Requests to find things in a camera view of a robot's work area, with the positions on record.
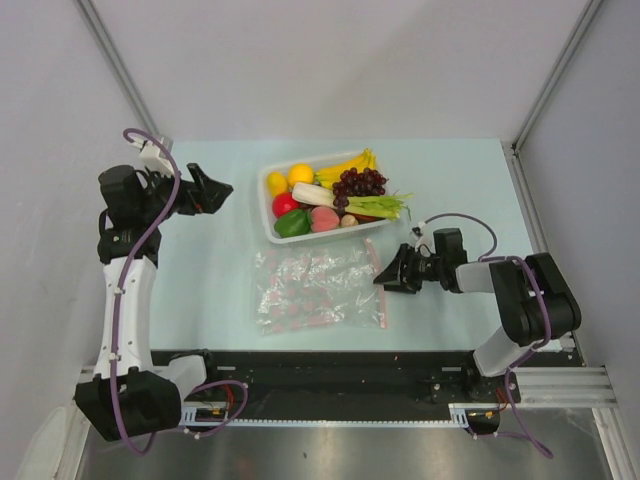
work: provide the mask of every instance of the gray wall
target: gray wall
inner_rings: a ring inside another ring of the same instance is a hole
[[[510,140],[586,0],[96,0],[180,140]]]
[[[97,175],[134,125],[73,2],[0,6],[0,477],[99,348]]]
[[[523,149],[550,249],[640,445],[640,2],[605,2]]]

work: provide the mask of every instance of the banana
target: banana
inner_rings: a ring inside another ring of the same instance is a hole
[[[358,168],[360,165],[364,164],[365,162],[367,162],[368,164],[368,161],[371,155],[372,155],[371,150],[366,148],[360,155],[352,158],[351,160],[347,160],[346,162],[341,163],[340,165],[334,165],[333,167],[327,167],[327,168],[318,170],[316,172],[316,178],[320,180],[324,178],[340,177],[340,174],[345,170],[350,170],[353,167]]]

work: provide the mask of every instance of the yellow fruit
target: yellow fruit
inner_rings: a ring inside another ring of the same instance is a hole
[[[334,165],[333,167],[327,167],[327,168],[318,170],[316,172],[316,176],[318,178],[322,178],[322,177],[334,178],[336,176],[339,177],[342,172],[344,172],[345,170],[349,170],[352,167],[358,168],[361,165],[366,166],[371,155],[372,155],[371,150],[366,148],[364,152],[362,152],[357,157],[352,158],[351,160],[347,160],[346,162],[341,163],[340,165]],[[364,169],[364,166],[362,166],[361,168],[358,168],[358,171],[360,172],[362,169]]]
[[[287,179],[280,172],[271,172],[267,177],[267,188],[272,197],[277,197],[281,193],[289,191]]]
[[[298,163],[289,169],[287,182],[291,188],[298,182],[313,183],[313,169],[306,163]]]

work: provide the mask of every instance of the table surface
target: table surface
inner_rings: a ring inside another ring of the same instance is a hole
[[[383,265],[409,240],[419,219],[442,212],[464,212],[489,223],[499,239],[496,254],[532,252],[498,140],[177,142],[173,154],[181,170],[197,162],[211,178],[233,185],[234,193],[215,215],[176,215],[161,226],[152,348],[442,351],[484,343],[500,325],[493,296],[454,295],[428,283],[415,296],[386,293],[387,329],[336,324],[262,335],[256,325],[253,262],[258,252],[282,247],[268,242],[260,221],[258,172],[271,164],[365,147],[376,153],[393,185],[415,194],[409,200],[413,221],[405,218],[362,235],[371,238]],[[470,258],[491,246],[482,227],[463,219],[442,219],[429,227],[460,227]]]

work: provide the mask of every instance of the grape bunch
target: grape bunch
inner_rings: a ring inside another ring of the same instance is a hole
[[[349,205],[347,197],[369,197],[384,195],[387,179],[377,170],[365,168],[362,173],[354,167],[340,175],[340,181],[333,184],[335,200],[333,206],[344,210]]]

